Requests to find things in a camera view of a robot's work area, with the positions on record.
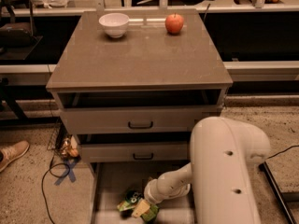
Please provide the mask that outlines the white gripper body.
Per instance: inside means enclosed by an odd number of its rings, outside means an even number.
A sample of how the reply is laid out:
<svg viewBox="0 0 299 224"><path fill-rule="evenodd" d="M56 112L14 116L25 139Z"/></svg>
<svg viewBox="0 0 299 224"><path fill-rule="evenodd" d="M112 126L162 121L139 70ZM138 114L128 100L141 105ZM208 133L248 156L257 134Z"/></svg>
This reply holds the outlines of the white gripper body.
<svg viewBox="0 0 299 224"><path fill-rule="evenodd" d="M163 195L157 189L157 179L151 179L145 189L144 198L151 204L158 204L163 201Z"/></svg>

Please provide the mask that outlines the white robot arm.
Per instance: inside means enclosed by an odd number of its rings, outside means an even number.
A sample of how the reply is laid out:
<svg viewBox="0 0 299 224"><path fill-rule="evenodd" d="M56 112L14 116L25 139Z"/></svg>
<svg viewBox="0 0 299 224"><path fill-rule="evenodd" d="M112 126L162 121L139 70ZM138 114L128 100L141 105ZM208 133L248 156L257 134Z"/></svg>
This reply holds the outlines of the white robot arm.
<svg viewBox="0 0 299 224"><path fill-rule="evenodd" d="M269 138L257 126L222 117L202 119L192 129L190 162L151 180L133 216L191 191L198 224L261 224L248 165L263 163L269 152Z"/></svg>

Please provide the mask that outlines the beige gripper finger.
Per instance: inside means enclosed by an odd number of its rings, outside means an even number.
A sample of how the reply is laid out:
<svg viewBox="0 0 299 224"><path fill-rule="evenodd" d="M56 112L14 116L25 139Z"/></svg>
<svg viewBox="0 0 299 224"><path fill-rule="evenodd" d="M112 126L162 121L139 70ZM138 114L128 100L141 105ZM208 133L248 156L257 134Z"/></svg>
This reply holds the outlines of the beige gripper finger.
<svg viewBox="0 0 299 224"><path fill-rule="evenodd" d="M140 199L132 213L132 217L141 217L149 210L150 203L145 199Z"/></svg>

